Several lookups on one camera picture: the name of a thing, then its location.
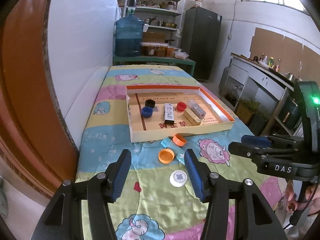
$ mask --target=metal screw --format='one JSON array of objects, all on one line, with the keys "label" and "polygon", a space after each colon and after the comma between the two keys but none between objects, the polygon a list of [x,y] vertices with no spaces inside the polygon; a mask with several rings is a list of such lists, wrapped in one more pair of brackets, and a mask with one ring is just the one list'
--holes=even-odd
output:
[{"label": "metal screw", "polygon": [[251,179],[245,179],[244,183],[248,186],[251,186],[253,184],[253,181]]},{"label": "metal screw", "polygon": [[210,178],[217,179],[217,178],[219,178],[219,174],[216,173],[216,172],[211,172],[210,173]]},{"label": "metal screw", "polygon": [[71,184],[71,180],[65,179],[62,184],[63,184],[63,186],[69,186]]},{"label": "metal screw", "polygon": [[106,174],[104,172],[100,172],[97,174],[98,179],[104,179],[106,177]]}]

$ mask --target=refrigerator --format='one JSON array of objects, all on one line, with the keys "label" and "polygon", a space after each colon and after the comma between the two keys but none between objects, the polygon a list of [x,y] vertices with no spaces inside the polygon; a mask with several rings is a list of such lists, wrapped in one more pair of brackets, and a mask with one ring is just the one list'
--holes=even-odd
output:
[{"label": "refrigerator", "polygon": [[222,16],[197,7],[186,11],[180,47],[196,62],[193,77],[208,80],[216,56]]}]

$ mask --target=mattress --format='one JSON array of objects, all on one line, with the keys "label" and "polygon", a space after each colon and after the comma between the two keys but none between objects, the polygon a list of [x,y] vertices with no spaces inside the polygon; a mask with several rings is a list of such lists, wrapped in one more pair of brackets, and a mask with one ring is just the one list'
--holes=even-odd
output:
[{"label": "mattress", "polygon": [[[170,164],[159,162],[158,153],[163,149],[161,141],[130,142],[125,86],[133,84],[201,86],[175,66],[111,67],[83,133],[76,182],[104,172],[110,163],[118,159],[123,149],[129,149],[132,163],[123,192],[115,203],[108,205],[117,239],[199,239],[208,204],[202,204],[195,196],[189,179],[183,187],[174,187],[169,181],[174,171],[187,172],[185,166],[177,160]],[[253,134],[227,106],[212,96],[235,118],[232,129],[186,137],[187,143],[183,149],[193,149],[201,162],[226,179],[252,179],[269,204],[274,206],[283,195],[285,180],[259,174],[250,159],[231,155],[227,151],[232,141],[240,142],[243,135]],[[223,158],[218,161],[210,158],[212,149],[220,151]],[[84,237],[86,240],[92,239],[86,201],[82,201],[82,213]],[[228,240],[233,239],[234,214],[234,202],[230,200]]]}]

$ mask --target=green table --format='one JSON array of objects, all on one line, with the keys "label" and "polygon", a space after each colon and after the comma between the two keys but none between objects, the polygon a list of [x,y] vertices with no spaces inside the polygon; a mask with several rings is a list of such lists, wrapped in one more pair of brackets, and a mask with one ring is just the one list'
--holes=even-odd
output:
[{"label": "green table", "polygon": [[190,76],[193,76],[195,71],[196,62],[191,59],[178,59],[174,57],[149,57],[149,56],[138,56],[138,57],[117,57],[113,56],[113,65],[124,65],[124,62],[159,62],[159,63],[174,63],[174,64],[184,64],[190,65]]}]

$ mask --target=white bottle cap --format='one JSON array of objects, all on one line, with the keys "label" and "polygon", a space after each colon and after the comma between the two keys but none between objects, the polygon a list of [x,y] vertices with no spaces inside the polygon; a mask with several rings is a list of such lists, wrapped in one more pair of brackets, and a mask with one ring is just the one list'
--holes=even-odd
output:
[{"label": "white bottle cap", "polygon": [[182,187],[188,179],[187,174],[184,171],[174,171],[170,176],[170,183],[175,187]]}]

